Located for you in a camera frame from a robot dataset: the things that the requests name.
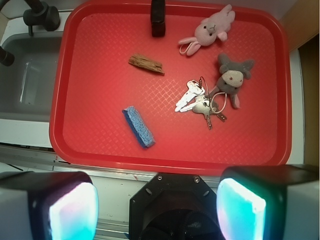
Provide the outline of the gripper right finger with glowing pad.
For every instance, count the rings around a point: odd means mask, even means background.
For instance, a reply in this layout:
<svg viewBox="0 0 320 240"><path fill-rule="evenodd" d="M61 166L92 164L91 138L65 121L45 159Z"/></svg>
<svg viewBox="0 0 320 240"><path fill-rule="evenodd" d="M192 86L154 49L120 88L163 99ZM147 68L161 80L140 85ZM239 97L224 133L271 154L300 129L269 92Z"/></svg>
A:
<svg viewBox="0 0 320 240"><path fill-rule="evenodd" d="M319 168L228 167L217 188L216 210L227 240L318 240Z"/></svg>

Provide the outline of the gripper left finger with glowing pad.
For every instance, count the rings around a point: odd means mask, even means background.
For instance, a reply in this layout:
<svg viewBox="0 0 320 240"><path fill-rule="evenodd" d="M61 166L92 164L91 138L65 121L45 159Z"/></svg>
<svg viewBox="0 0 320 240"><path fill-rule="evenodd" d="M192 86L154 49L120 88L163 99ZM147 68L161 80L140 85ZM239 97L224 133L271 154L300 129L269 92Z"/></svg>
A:
<svg viewBox="0 0 320 240"><path fill-rule="evenodd" d="M92 240L98 215L98 191L82 171L0 175L2 240Z"/></svg>

